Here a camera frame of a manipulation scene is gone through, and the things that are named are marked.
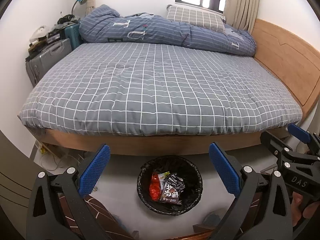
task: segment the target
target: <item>human hand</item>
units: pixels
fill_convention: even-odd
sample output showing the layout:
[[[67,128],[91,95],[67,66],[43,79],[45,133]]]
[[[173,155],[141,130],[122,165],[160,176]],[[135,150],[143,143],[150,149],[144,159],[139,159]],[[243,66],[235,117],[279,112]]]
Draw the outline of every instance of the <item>human hand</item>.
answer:
[[[303,201],[303,196],[294,192],[292,194],[292,203],[291,203],[291,214],[292,214],[292,226],[296,226],[301,217],[303,216],[306,219],[310,219],[313,214],[316,212],[318,206],[320,205],[320,201],[313,202],[309,206],[307,206],[303,212],[299,210],[299,206]]]

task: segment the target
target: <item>gray checkered pillow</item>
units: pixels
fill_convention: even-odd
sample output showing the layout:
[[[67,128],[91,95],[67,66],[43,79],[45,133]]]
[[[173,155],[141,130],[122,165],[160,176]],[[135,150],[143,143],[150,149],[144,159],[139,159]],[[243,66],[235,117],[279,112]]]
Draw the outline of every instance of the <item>gray checkered pillow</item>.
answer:
[[[167,6],[167,19],[175,22],[189,23],[193,26],[211,29],[223,33],[225,17],[214,12],[190,10],[174,5]]]

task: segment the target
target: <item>wooden bed frame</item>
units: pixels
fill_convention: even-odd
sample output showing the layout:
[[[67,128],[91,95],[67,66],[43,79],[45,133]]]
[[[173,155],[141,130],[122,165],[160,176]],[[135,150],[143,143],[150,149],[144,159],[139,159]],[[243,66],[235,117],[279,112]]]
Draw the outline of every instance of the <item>wooden bed frame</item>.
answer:
[[[255,60],[282,81],[299,103],[305,119],[320,93],[320,52],[289,31],[259,19],[255,22],[252,36],[257,42]],[[121,155],[202,154],[208,152],[213,141],[220,143],[225,150],[233,150],[260,144],[261,134],[130,137],[85,136],[50,129],[30,129],[30,132],[53,153],[55,148],[52,145],[96,151],[102,143],[106,143],[113,154]],[[285,128],[270,132],[279,138],[288,136]]]

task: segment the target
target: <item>mattress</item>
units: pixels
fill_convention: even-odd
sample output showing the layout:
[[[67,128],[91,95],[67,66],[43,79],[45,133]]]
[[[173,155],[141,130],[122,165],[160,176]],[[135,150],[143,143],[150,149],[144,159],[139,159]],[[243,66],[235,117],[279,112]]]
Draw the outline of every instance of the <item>mattress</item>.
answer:
[[[82,44],[33,89],[31,128],[100,135],[251,133],[302,119],[252,57],[148,43]]]

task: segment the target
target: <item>lamp neck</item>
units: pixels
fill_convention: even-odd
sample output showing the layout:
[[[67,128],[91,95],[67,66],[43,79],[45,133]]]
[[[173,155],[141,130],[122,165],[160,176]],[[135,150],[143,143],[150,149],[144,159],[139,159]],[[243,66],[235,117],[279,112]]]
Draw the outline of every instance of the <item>lamp neck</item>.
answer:
[[[72,10],[71,10],[71,14],[72,14],[72,15],[74,15],[74,14],[73,14],[73,9],[75,8],[77,2],[78,2],[78,1],[76,1],[75,4],[74,4],[73,7],[72,7]]]

